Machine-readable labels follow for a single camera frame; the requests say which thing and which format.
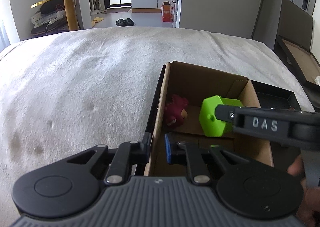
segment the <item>white curtain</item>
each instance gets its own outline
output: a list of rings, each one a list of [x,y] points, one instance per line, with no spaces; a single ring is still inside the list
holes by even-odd
[[[10,41],[5,31],[4,23],[0,19],[0,52],[10,45]]]

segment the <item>white lettering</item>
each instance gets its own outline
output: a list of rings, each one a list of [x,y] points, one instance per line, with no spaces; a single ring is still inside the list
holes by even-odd
[[[266,119],[263,120],[262,125],[261,125],[261,128],[262,128],[262,129],[263,129],[263,128],[266,128],[266,130],[268,130]]]
[[[255,127],[255,128],[257,128],[258,127],[258,125],[259,125],[259,120],[258,120],[258,118],[256,118],[256,117],[253,117],[253,127]]]
[[[278,122],[276,120],[273,120],[271,130],[276,132],[278,130],[277,125],[278,125]]]

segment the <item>pink stuffed toy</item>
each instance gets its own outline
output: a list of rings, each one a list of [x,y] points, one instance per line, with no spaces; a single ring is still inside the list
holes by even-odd
[[[186,98],[173,94],[172,102],[167,103],[164,108],[164,123],[170,128],[181,126],[188,116],[185,110],[188,104]]]

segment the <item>white blanket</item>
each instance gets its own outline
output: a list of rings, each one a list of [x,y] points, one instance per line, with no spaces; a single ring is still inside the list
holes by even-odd
[[[294,91],[295,77],[264,44],[205,31],[90,29],[21,42],[0,60],[0,226],[18,217],[22,174],[96,144],[141,140],[162,65],[208,66]]]

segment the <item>table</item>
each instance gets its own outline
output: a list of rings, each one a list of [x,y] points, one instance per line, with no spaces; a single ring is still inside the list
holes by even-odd
[[[38,3],[31,5],[31,8],[34,8],[34,7],[41,5],[41,4],[44,4],[48,1],[50,1],[50,0],[42,0]],[[64,8],[66,10],[69,30],[70,31],[78,31],[79,26],[78,26],[78,20],[77,20],[77,16],[76,16],[76,8],[75,8],[74,0],[63,0],[63,1],[64,1]]]

